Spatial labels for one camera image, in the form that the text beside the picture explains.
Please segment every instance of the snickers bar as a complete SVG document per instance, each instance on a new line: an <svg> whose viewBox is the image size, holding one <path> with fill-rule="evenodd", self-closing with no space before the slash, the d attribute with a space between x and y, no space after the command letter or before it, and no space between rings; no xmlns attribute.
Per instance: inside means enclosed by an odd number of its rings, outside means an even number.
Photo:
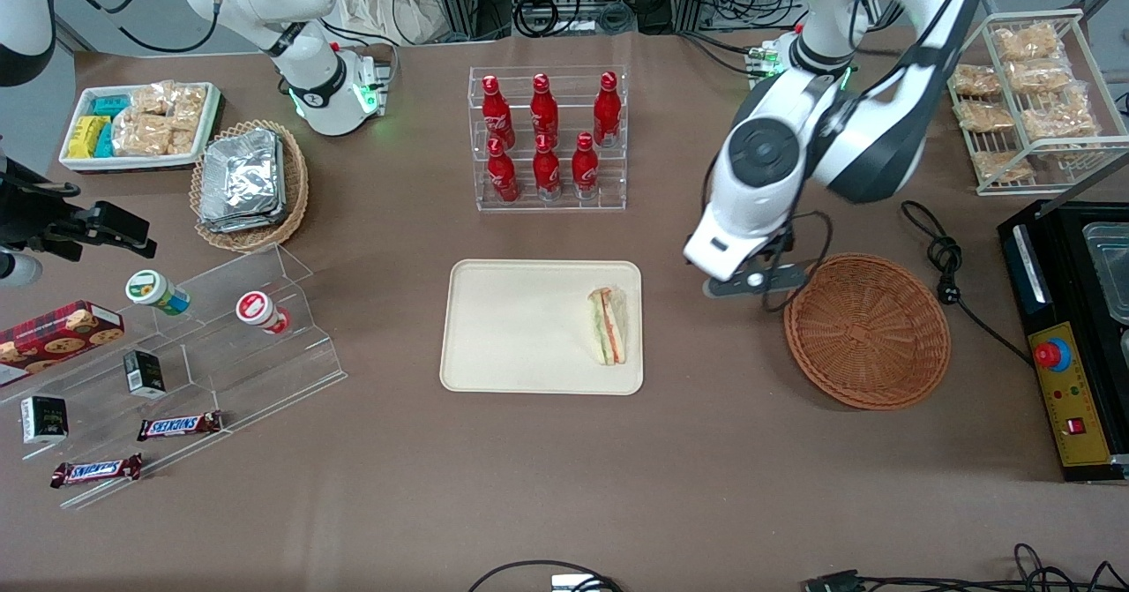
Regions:
<svg viewBox="0 0 1129 592"><path fill-rule="evenodd" d="M51 476L51 488L60 486L73 486L87 481L100 479L141 477L141 454L130 455L125 460L114 460L113 462L95 462L93 464L68 464L63 462Z"/></svg>
<svg viewBox="0 0 1129 592"><path fill-rule="evenodd" d="M181 418L166 418L164 420L141 420L141 432L138 434L138 442L143 442L150 437L212 433L218 432L222 426L219 411L208 411L198 416L182 416Z"/></svg>

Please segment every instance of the green led light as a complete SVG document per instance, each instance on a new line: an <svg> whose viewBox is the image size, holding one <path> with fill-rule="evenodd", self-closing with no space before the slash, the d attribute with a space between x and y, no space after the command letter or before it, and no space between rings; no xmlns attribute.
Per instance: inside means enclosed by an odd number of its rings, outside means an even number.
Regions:
<svg viewBox="0 0 1129 592"><path fill-rule="evenodd" d="M377 90L369 89L367 86L353 85L353 94L357 96L357 101L360 102L360 108L366 114L370 114L377 110L379 102Z"/></svg>
<svg viewBox="0 0 1129 592"><path fill-rule="evenodd" d="M294 101L294 106L298 110L298 115L305 119L306 112L301 111L301 102L298 101L297 96L295 96L294 90L290 90L290 99Z"/></svg>

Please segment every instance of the cookie box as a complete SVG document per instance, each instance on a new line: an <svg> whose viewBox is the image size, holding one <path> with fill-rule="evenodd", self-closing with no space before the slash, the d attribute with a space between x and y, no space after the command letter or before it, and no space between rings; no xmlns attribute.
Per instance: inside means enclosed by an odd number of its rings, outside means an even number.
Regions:
<svg viewBox="0 0 1129 592"><path fill-rule="evenodd" d="M76 301L0 332L0 386L37 374L84 351L117 340L125 322L116 312Z"/></svg>

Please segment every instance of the coca-cola bottle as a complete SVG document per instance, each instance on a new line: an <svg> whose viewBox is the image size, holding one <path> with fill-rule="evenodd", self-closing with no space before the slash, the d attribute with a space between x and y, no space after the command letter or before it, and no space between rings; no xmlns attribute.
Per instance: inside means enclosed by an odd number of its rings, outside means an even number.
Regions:
<svg viewBox="0 0 1129 592"><path fill-rule="evenodd" d="M555 149L560 117L557 115L557 98L549 92L549 77L544 73L533 77L533 102L530 103L530 113L533 116L533 134L544 134L549 139L550 148Z"/></svg>
<svg viewBox="0 0 1129 592"><path fill-rule="evenodd" d="M509 103L498 88L498 78L482 78L482 89L485 97L482 101L482 117L487 121L487 130L491 138L504 142L506 150L514 148L514 121L509 115Z"/></svg>
<svg viewBox="0 0 1129 592"><path fill-rule="evenodd" d="M535 138L537 154L533 155L533 177L537 182L537 197L554 202L561 197L561 163L553 153L548 134Z"/></svg>
<svg viewBox="0 0 1129 592"><path fill-rule="evenodd" d="M487 171L490 173L490 184L498 192L498 197L505 203L513 203L522 194L522 188L517 183L517 175L514 171L514 160L506 155L502 141L491 138L487 142L487 150L490 159L487 162Z"/></svg>
<svg viewBox="0 0 1129 592"><path fill-rule="evenodd" d="M620 143L620 111L623 108L623 104L620 102L620 94L615 89L615 72L605 70L599 77L599 95L596 96L595 127L593 129L596 146L605 149Z"/></svg>
<svg viewBox="0 0 1129 592"><path fill-rule="evenodd" d="M587 131L577 134L576 153L572 154L572 185L576 197L594 199L596 197L596 169L599 168L599 157L592 148L592 133Z"/></svg>

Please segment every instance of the small black box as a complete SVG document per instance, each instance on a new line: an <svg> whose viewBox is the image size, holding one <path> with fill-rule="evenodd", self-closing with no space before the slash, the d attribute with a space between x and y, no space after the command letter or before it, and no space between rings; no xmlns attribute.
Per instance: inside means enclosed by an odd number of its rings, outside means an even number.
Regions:
<svg viewBox="0 0 1129 592"><path fill-rule="evenodd" d="M165 378L160 375L160 360L156 356L134 349L125 355L124 363L130 393L141 398L165 395Z"/></svg>
<svg viewBox="0 0 1129 592"><path fill-rule="evenodd" d="M67 439L67 402L54 395L28 395L19 403L24 419L24 442Z"/></svg>

